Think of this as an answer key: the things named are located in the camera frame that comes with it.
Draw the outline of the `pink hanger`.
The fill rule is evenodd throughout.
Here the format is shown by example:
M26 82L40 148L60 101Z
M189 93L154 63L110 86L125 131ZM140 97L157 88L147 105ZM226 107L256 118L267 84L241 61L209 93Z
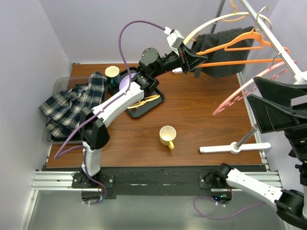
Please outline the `pink hanger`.
M277 64L273 64L271 67L266 68L262 72L258 73L255 77L264 77L269 72L284 66L285 63L283 61L278 62ZM240 86L237 90L235 90L230 96L228 96L213 112L213 115L217 115L218 113L225 110L227 107L230 107L235 102L242 100L244 97L252 94L256 89L257 86L255 85L254 78L248 80L242 86Z

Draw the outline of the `orange hanger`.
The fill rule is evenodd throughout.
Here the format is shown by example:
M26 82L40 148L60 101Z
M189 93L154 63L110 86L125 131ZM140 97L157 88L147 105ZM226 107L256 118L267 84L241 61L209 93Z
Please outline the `orange hanger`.
M259 43L259 46L242 46L242 47L234 47L236 44L242 42L252 40ZM263 49L264 47L273 47L273 45L266 41L263 36L256 32L255 29L252 29L249 32L242 33L235 37L233 40L219 45L215 46L209 49L206 49L205 51L200 51L197 53L199 56L204 56L209 53L216 53L219 50L223 50L225 53L227 52L243 52L243 51L251 51L251 50L258 50ZM231 60L231 61L219 61L219 62L206 62L203 64L198 65L198 68L206 68L206 67L218 67L218 66L226 66L226 65L241 65L241 64L254 64L254 63L266 63L266 62L273 62L273 59L254 59L254 60Z

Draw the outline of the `navy white plaid skirt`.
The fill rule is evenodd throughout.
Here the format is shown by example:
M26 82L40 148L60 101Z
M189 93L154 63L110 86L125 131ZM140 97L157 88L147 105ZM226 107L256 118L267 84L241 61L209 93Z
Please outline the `navy white plaid skirt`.
M106 97L107 77L95 71L86 84L74 86L49 97L39 106L48 117L46 128L56 139L67 138L79 125L82 108L92 109Z

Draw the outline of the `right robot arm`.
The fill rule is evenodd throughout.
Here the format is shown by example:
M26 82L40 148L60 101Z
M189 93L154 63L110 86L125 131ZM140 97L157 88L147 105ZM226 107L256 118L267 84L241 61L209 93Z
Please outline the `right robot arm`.
M247 100L261 133L283 131L292 149L289 156L301 164L300 184L307 188L307 104L292 105L291 100L307 94L305 84L285 84L262 77L254 82L261 96L249 95ZM305 230L307 228L307 192L281 189L258 181L234 166L222 163L216 171L204 177L208 184L219 188L240 189L270 205L285 222Z

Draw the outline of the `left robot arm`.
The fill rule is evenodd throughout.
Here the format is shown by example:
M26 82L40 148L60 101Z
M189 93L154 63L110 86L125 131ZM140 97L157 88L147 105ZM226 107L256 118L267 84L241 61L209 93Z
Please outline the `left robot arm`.
M199 55L184 44L163 57L155 48L145 49L137 73L122 89L102 104L92 109L81 110L83 163L74 181L89 188L102 188L100 157L102 148L110 140L107 128L112 121L129 106L149 96L159 84L158 76L176 68L181 68L187 73L207 61L206 55Z

